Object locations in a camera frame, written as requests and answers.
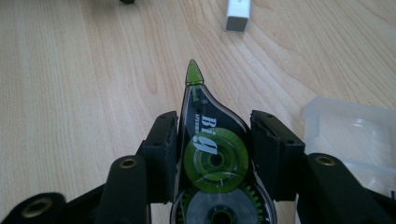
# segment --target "black object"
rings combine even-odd
[[[370,192],[335,157],[310,154],[300,178],[297,211],[304,224],[393,223]],[[394,212],[393,204],[390,215]]]
[[[270,114],[253,111],[251,122],[259,177],[276,200],[299,194],[303,224],[396,223],[396,202],[364,189],[339,160],[306,156],[304,143]],[[176,126],[175,112],[159,116],[138,155],[116,160],[103,186],[69,203],[59,193],[38,194],[17,205],[2,223],[150,223],[150,201],[165,203],[173,197],[175,167],[169,164],[177,160]],[[155,181],[149,180],[153,174],[162,174],[164,181],[148,186]],[[149,200],[153,189],[160,190]]]
[[[294,201],[305,143],[272,114],[253,110],[250,122],[257,175],[271,199]]]
[[[168,203],[175,199],[177,174],[177,114],[160,115],[154,122],[138,154],[148,169],[148,202]]]

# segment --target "gear teeth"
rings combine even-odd
[[[261,224],[264,222],[263,218],[263,211],[262,211],[262,202],[260,201],[260,197],[257,195],[260,195],[253,187],[250,185],[247,185],[246,183],[242,184],[240,186],[240,189],[243,190],[246,195],[250,198],[250,200],[253,202],[254,206],[256,207],[256,211],[258,214],[258,224]]]

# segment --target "green tip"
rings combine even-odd
[[[194,59],[190,60],[189,68],[187,69],[186,85],[199,85],[204,83],[204,77],[199,70],[199,67]]]

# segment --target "wood grain surface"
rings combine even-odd
[[[70,201],[179,113],[190,59],[247,123],[275,114],[304,138],[320,95],[396,109],[396,1],[254,0],[244,34],[227,0],[0,0],[0,219],[57,191]],[[168,223],[171,205],[152,207]],[[276,205],[294,223],[294,203]]]

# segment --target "tape reel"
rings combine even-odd
[[[217,154],[197,148],[194,140],[210,139],[217,145]],[[244,142],[233,132],[210,129],[198,133],[187,144],[184,169],[193,185],[208,193],[225,193],[235,189],[248,172],[248,151]]]

